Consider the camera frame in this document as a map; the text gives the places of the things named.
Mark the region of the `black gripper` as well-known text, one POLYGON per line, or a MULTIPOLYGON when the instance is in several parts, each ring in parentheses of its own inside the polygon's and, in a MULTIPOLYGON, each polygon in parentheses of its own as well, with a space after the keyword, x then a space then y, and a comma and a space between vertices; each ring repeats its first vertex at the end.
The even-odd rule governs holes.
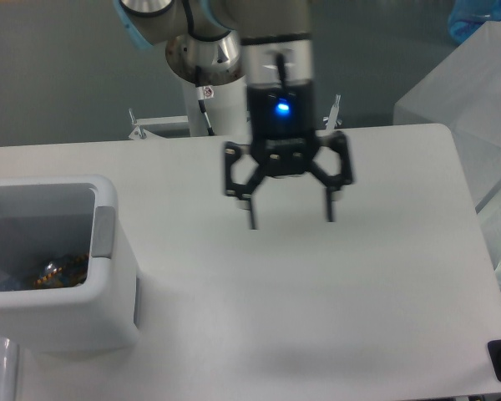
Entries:
POLYGON ((319 144, 316 138, 314 84, 306 82, 286 87, 249 87, 246 90, 250 111, 251 145, 224 143, 224 193, 243 203, 249 213, 251 230, 257 230, 253 194, 265 177, 311 174, 324 186, 326 220, 334 222, 335 195, 353 185, 350 145, 340 130, 320 138, 320 146, 337 154, 339 171, 328 175, 313 159, 319 144), (243 155, 257 162, 245 184, 233 180, 232 167, 243 155))

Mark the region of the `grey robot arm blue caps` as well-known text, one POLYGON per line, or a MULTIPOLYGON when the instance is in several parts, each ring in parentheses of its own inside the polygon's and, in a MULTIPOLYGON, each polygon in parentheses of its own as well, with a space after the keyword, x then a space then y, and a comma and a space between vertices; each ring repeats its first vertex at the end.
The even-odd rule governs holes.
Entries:
POLYGON ((316 128, 308 1, 117 1, 124 24, 149 46, 187 35, 206 43, 239 38, 250 114, 248 144, 224 144, 224 192, 248 212, 266 178, 312 174, 325 192, 326 219, 354 181, 347 136, 316 128))

